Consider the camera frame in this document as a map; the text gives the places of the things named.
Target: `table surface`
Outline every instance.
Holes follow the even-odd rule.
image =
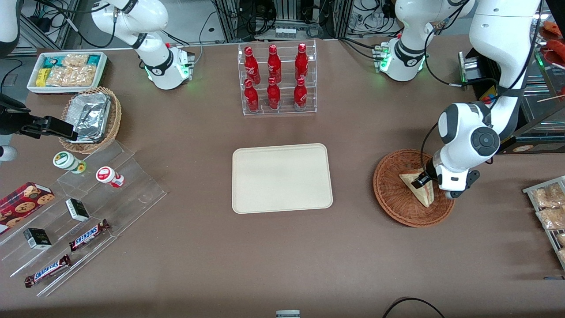
[[[447,317],[563,317],[565,281],[541,279],[562,271],[521,192],[565,174],[563,156],[497,156],[444,222],[403,226],[375,199],[377,163],[418,149],[440,112],[473,94],[426,70],[394,82],[338,41],[317,44],[318,113],[284,118],[242,115],[237,45],[205,47],[194,80],[172,91],[147,80],[133,50],[107,51],[103,83],[123,107],[118,140],[169,194],[47,298],[1,270],[0,316],[244,318],[295,308],[304,318],[365,318],[414,296]],[[432,70],[456,81],[457,52],[469,48],[465,36],[435,38]],[[27,105],[57,115],[68,98],[30,94]],[[234,213],[236,149],[306,143],[328,148],[330,208]],[[62,174],[51,164],[62,150],[57,138],[15,136],[12,144],[20,154],[0,166],[0,195]],[[435,133],[427,151],[440,145]],[[389,317],[427,315],[403,304]]]

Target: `beige tray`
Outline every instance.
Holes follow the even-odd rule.
[[[242,148],[233,153],[232,163],[236,213],[325,209],[333,203],[322,144]]]

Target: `clear acrylic display stand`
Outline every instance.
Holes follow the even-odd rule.
[[[296,87],[296,78],[294,77],[294,60],[298,53],[298,44],[306,44],[306,55],[308,55],[308,75],[306,76],[305,87],[308,89],[306,99],[306,108],[303,111],[296,111],[294,109],[294,88]],[[267,68],[267,61],[269,59],[269,45],[273,43],[254,42],[239,44],[237,54],[237,67],[240,75],[240,90],[241,90],[241,104],[244,115],[276,115],[276,114],[304,114],[316,113],[318,110],[318,95],[316,88],[318,81],[316,79],[316,42],[311,41],[281,41],[274,42],[277,46],[277,52],[281,58],[282,65],[282,81],[279,83],[281,90],[281,105],[278,110],[272,110],[269,107],[267,87],[269,86],[268,78],[269,71]],[[250,46],[253,49],[253,55],[259,63],[259,74],[261,82],[255,85],[255,89],[259,95],[259,111],[252,113],[249,111],[245,102],[244,95],[244,80],[247,78],[245,72],[245,54],[243,49]]]
[[[49,206],[20,222],[0,242],[4,267],[10,277],[21,280],[22,288],[27,276],[69,254],[72,266],[33,286],[32,289],[38,292],[37,296],[51,294],[166,195],[159,184],[139,166],[133,158],[133,152],[118,141],[97,150],[84,161],[84,173],[77,175],[69,171],[63,174],[50,186],[55,199]],[[112,167],[123,175],[124,185],[113,188],[109,184],[98,182],[95,174],[102,166]],[[65,204],[70,197],[82,201],[90,215],[88,221],[78,222],[71,218]],[[69,242],[103,219],[112,227],[77,251],[71,252]],[[23,234],[28,227],[44,229],[52,246],[44,251],[31,249]]]

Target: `coca-cola bottle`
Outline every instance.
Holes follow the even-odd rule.
[[[261,83],[261,76],[259,75],[259,64],[257,59],[253,56],[253,49],[247,46],[244,49],[245,53],[245,72],[247,78],[251,79],[255,85]]]
[[[247,108],[252,113],[259,111],[259,96],[257,95],[257,90],[253,87],[253,82],[250,79],[245,79],[245,102],[247,103]]]
[[[281,102],[281,90],[277,85],[276,79],[271,76],[269,78],[269,87],[267,88],[267,95],[269,96],[269,107],[272,110],[279,109]]]
[[[308,90],[304,86],[304,78],[300,77],[296,80],[296,87],[294,88],[294,109],[302,111],[306,108],[306,95]]]
[[[298,54],[294,60],[295,73],[294,77],[298,80],[300,77],[306,78],[308,75],[308,56],[306,55],[306,44],[298,44]]]
[[[277,54],[277,46],[269,45],[269,60],[267,61],[269,67],[269,76],[275,78],[277,83],[283,80],[283,70],[281,67],[281,58]]]

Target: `round wicker basket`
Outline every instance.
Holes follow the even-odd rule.
[[[105,93],[108,96],[110,96],[110,98],[112,98],[112,104],[110,105],[110,113],[108,115],[108,121],[106,124],[106,133],[105,133],[106,136],[101,142],[97,144],[73,144],[73,143],[69,143],[64,138],[59,138],[59,141],[61,142],[63,147],[68,151],[78,152],[83,154],[91,154],[96,149],[114,140],[116,138],[116,135],[118,134],[118,130],[120,128],[120,120],[121,120],[120,101],[116,98],[116,95],[111,90],[104,87],[91,88],[86,91],[80,92],[79,94],[87,95],[87,94],[95,94],[95,93]],[[67,116],[67,112],[70,104],[71,101],[69,100],[67,106],[63,110],[63,115],[61,116],[61,119],[64,120],[65,117]]]
[[[424,162],[432,156],[424,154]],[[412,227],[426,227],[443,221],[453,209],[455,200],[433,184],[434,201],[429,208],[418,201],[398,176],[407,170],[421,169],[420,152],[402,149],[386,155],[373,175],[373,190],[384,211],[398,222]]]

